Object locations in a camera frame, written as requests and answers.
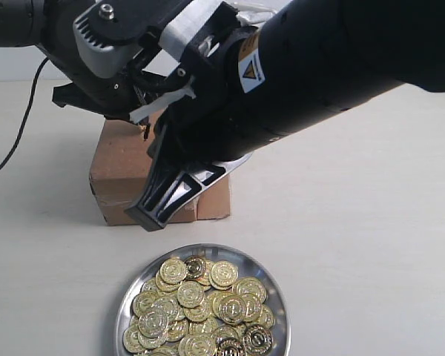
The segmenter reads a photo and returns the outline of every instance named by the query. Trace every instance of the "yellow warning sticker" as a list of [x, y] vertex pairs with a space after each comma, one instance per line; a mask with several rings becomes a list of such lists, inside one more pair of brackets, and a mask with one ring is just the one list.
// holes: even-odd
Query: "yellow warning sticker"
[[255, 89], [266, 80], [259, 57], [259, 35], [257, 31], [248, 37], [239, 50], [239, 78], [244, 93]]

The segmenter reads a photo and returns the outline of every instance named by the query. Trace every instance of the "cardboard box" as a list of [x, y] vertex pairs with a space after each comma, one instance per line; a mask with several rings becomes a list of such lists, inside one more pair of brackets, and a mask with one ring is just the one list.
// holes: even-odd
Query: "cardboard box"
[[[141, 130], [127, 122], [104, 123], [89, 180], [108, 225], [135, 225], [124, 210], [142, 193], [151, 166], [147, 148], [153, 138], [152, 132], [148, 140], [143, 141]], [[229, 177], [225, 177], [199, 199], [181, 208], [171, 222], [222, 219], [230, 214]]]

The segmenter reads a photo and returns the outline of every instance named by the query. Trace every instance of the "metal tray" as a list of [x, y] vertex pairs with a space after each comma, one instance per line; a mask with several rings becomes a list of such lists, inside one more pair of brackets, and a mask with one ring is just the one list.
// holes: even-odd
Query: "metal tray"
[[272, 276], [254, 259], [238, 251], [223, 245], [197, 244], [178, 248], [167, 254], [158, 257], [155, 261], [144, 268], [142, 273], [131, 284], [124, 296], [119, 308], [115, 327], [114, 349], [116, 356], [131, 356], [123, 345], [122, 338], [124, 331], [131, 320], [131, 306], [134, 297], [140, 293], [143, 283], [155, 277], [156, 272], [162, 263], [170, 257], [179, 257], [184, 260], [191, 255], [204, 256], [210, 260], [229, 261], [239, 268], [239, 278], [256, 277], [267, 289], [267, 301], [265, 304], [274, 312], [275, 325], [271, 329], [274, 335], [274, 348], [270, 356], [284, 356], [289, 354], [290, 348], [290, 324], [286, 312], [285, 302], [278, 285]]

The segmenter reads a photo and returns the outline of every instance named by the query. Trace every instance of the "screw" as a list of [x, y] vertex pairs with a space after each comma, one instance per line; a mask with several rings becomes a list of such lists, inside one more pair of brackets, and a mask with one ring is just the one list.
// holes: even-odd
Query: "screw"
[[178, 76], [185, 76], [186, 75], [186, 70], [184, 70], [183, 68], [178, 68], [177, 69], [177, 74], [178, 74]]
[[113, 7], [109, 4], [102, 4], [99, 8], [99, 16], [107, 21], [113, 19]]

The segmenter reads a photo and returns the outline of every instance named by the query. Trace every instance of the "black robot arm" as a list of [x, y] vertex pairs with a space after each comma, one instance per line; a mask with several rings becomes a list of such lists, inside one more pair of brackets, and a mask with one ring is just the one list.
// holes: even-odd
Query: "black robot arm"
[[[266, 20], [219, 0], [0, 0], [0, 46], [39, 47], [73, 81], [60, 106], [167, 107], [128, 209], [153, 231], [260, 147], [405, 82], [445, 91], [445, 0], [293, 0]], [[167, 78], [145, 70], [161, 50]]]

